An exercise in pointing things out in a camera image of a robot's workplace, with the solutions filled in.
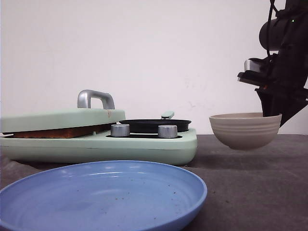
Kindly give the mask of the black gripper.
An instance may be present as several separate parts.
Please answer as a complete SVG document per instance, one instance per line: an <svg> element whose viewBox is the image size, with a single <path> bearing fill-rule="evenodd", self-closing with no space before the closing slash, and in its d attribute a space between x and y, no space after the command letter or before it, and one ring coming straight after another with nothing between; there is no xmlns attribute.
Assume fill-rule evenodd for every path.
<svg viewBox="0 0 308 231"><path fill-rule="evenodd" d="M282 127L308 105L308 90L304 88L308 78L308 49L285 47L278 54L274 53L268 58L270 68L267 72L240 72L238 81L261 87L255 91L261 100L263 116L281 114L280 127ZM287 95L279 96L279 108L275 94L266 90L266 87Z"/></svg>

